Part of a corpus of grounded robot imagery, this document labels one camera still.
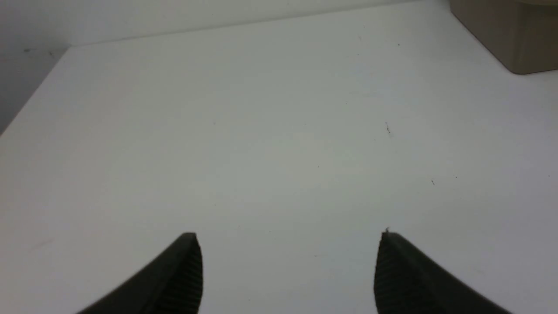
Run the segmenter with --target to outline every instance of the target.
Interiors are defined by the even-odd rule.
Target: white tabletop
[[[558,72],[443,0],[75,47],[0,137],[0,312],[74,313],[194,231],[201,313],[375,313],[389,226],[556,313],[557,158]]]

